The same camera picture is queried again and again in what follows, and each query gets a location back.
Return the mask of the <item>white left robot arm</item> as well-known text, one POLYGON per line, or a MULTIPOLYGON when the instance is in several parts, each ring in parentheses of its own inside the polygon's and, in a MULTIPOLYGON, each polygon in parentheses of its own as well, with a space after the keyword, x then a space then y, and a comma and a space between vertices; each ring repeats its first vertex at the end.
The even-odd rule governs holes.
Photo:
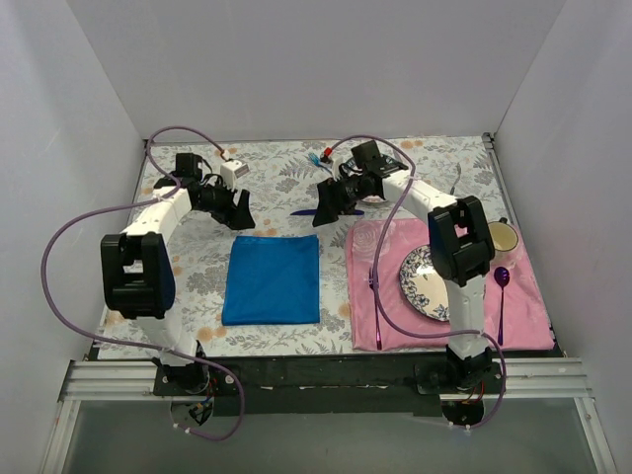
POLYGON ((237 190, 237 180, 249 172, 248 165, 230 159, 217 174, 205 175, 201 164, 199 155, 177 154, 175 170, 153 187, 156 202, 144 207, 120 234, 105 236, 100 247, 108 308, 136 322, 158 348, 154 362, 167 380, 191 395, 208 387, 210 372, 202 363, 173 355, 203 358, 204 352, 174 310, 177 290, 167 244, 193 210, 209 213, 232 230, 255 227, 250 193, 237 190))

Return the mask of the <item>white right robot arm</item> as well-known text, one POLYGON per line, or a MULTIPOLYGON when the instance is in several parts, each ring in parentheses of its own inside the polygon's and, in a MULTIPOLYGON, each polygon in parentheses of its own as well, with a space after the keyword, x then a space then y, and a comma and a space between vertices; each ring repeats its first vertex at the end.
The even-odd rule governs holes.
POLYGON ((492 367, 484 290, 495 248, 483 205, 476 197, 457 198, 418 179, 416 164, 406 153, 398 159, 382 154, 380 138, 364 135, 360 140, 352 149, 352 167, 346 160, 331 161, 330 177, 317 186, 312 224, 333 223, 370 196, 390 201, 426 224, 432 264, 448 299, 450 329, 443 335, 447 382, 458 392, 469 392, 492 367))

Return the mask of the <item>blue satin napkin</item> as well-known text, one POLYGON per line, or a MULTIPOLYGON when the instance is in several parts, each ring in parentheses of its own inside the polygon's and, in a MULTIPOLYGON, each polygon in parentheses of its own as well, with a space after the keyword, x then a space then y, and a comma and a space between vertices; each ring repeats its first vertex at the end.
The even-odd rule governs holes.
POLYGON ((319 285, 317 236, 238 236, 230 253, 222 324, 317 324, 319 285))

